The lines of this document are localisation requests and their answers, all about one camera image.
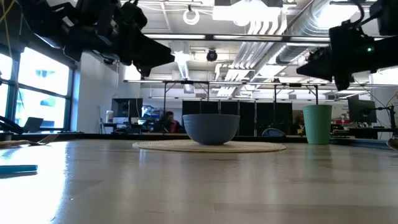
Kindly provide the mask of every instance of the wall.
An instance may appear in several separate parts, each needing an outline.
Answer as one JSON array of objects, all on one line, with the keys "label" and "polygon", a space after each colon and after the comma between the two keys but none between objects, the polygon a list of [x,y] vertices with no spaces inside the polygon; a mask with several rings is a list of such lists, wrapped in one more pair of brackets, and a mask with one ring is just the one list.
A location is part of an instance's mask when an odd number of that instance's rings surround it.
[{"label": "wall", "polygon": [[84,53],[75,74],[72,101],[71,130],[98,133],[101,117],[111,109],[112,98],[138,98],[139,84],[124,83],[124,67],[118,73],[96,57]]}]

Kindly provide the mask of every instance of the window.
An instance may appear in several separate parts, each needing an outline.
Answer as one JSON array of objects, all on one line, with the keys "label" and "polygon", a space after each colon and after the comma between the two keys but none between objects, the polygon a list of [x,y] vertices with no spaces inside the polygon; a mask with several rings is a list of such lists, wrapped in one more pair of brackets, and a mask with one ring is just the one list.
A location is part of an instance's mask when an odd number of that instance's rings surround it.
[{"label": "window", "polygon": [[1,78],[9,80],[11,78],[12,59],[8,56],[0,54],[0,71]]},{"label": "window", "polygon": [[0,116],[6,115],[8,86],[6,84],[0,85]]},{"label": "window", "polygon": [[19,126],[24,126],[28,117],[43,118],[41,128],[63,128],[65,99],[20,89],[15,121]]},{"label": "window", "polygon": [[69,68],[32,49],[21,54],[18,82],[60,95],[68,93]]}]

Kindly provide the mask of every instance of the computer monitor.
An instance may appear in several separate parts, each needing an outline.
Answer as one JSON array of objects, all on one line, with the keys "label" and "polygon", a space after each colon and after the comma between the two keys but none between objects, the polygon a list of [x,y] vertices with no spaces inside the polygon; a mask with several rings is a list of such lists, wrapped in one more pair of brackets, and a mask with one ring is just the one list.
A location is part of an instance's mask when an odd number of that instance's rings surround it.
[{"label": "computer monitor", "polygon": [[351,122],[376,123],[374,101],[348,99],[349,120]]},{"label": "computer monitor", "polygon": [[142,98],[115,98],[112,99],[112,110],[115,118],[128,118],[130,109],[131,118],[142,116]]}]

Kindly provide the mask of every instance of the window frame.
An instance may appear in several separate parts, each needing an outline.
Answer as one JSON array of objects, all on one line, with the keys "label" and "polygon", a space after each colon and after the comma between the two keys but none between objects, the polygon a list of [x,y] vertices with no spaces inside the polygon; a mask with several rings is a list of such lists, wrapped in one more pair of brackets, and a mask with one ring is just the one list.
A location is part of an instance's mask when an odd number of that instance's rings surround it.
[{"label": "window frame", "polygon": [[[16,108],[17,108],[17,96],[18,96],[18,88],[21,89],[26,89],[26,90],[32,90],[36,91],[39,93],[44,93],[50,96],[55,96],[59,98],[64,98],[65,99],[65,111],[64,111],[64,119],[63,119],[63,127],[62,128],[40,128],[39,131],[69,131],[70,130],[70,119],[71,119],[71,113],[72,113],[72,94],[73,94],[73,78],[75,76],[75,68],[72,68],[69,65],[66,65],[69,68],[69,74],[68,74],[68,91],[67,94],[61,95],[58,93],[54,93],[52,91],[48,90],[43,90],[40,88],[36,88],[33,86],[29,86],[26,84],[21,84],[18,83],[18,75],[19,75],[19,67],[21,65],[21,53],[22,52],[17,52],[15,50],[12,50],[12,69],[11,69],[11,78],[9,80],[3,80],[4,84],[8,85],[8,96],[7,96],[7,103],[6,103],[6,118],[14,121],[16,117]],[[5,56],[9,56],[9,51],[6,46],[3,44],[0,44],[0,54],[3,54]],[[59,62],[57,59],[43,54],[47,57],[52,58],[53,60],[56,60]]]}]

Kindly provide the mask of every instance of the gray bowl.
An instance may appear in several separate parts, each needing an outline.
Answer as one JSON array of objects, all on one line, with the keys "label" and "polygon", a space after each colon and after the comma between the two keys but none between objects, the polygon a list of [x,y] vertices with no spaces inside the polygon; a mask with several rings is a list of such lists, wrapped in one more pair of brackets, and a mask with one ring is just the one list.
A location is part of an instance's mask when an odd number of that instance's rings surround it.
[{"label": "gray bowl", "polygon": [[188,136],[199,144],[222,145],[230,141],[239,128],[240,116],[229,114],[184,115]]}]

